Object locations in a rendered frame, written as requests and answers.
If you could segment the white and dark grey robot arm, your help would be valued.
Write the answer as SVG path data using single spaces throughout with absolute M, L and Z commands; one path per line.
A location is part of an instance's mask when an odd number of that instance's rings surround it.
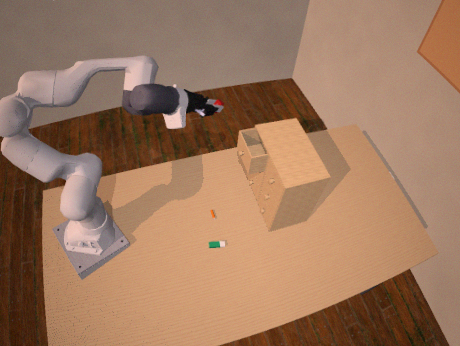
M 128 113 L 163 113 L 168 129 L 186 126 L 187 93 L 177 85 L 166 88 L 154 84 L 158 65 L 145 55 L 78 61 L 65 70 L 28 71 L 20 77 L 17 92 L 0 100 L 2 154 L 42 182 L 67 180 L 60 202 L 61 213 L 72 220 L 64 234 L 67 251 L 101 255 L 115 240 L 115 229 L 109 225 L 103 202 L 96 196 L 102 162 L 91 153 L 61 153 L 34 137 L 27 126 L 30 127 L 34 108 L 69 107 L 78 101 L 96 73 L 121 70 L 126 72 L 122 106 Z

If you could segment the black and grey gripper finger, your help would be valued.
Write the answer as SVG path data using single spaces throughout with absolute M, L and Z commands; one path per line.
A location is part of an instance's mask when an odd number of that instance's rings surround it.
M 210 115 L 213 115 L 215 112 L 221 112 L 221 110 L 224 108 L 224 106 L 221 106 L 221 105 L 210 105 L 210 104 L 205 104 L 205 103 L 202 103 L 201 101 L 198 101 L 198 100 L 195 100 L 195 103 L 196 104 L 200 104 L 201 103 L 201 107 L 199 110 L 195 109 L 195 111 L 197 111 L 200 115 L 201 118 L 203 118 L 204 116 L 210 116 Z M 209 109 L 206 109 L 206 108 L 209 108 Z
M 191 93 L 194 95 L 196 100 L 201 101 L 201 102 L 203 102 L 205 104 L 212 104 L 213 105 L 216 102 L 216 100 L 209 99 L 209 97 L 207 97 L 207 96 L 206 96 L 206 98 L 203 98 L 204 96 L 201 95 L 201 94 L 197 94 L 197 93 L 194 93 L 194 92 L 191 92 Z

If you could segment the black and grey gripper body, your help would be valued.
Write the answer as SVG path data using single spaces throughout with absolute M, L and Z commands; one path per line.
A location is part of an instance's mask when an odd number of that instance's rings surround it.
M 189 92 L 189 91 L 186 91 L 187 92 L 187 96 L 188 96 L 188 107 L 186 109 L 186 114 L 187 113 L 190 113 L 190 112 L 195 112 L 197 113 L 197 111 L 195 111 L 195 109 L 199 110 L 201 105 L 200 104 L 196 104 L 195 103 L 195 98 L 194 98 L 194 95 Z

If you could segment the small wooden chest of drawers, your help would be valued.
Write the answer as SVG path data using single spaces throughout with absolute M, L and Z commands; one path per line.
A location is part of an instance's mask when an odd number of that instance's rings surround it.
M 269 232 L 307 221 L 330 179 L 327 169 L 297 118 L 255 128 L 269 154 L 260 192 L 269 157 L 284 186 Z

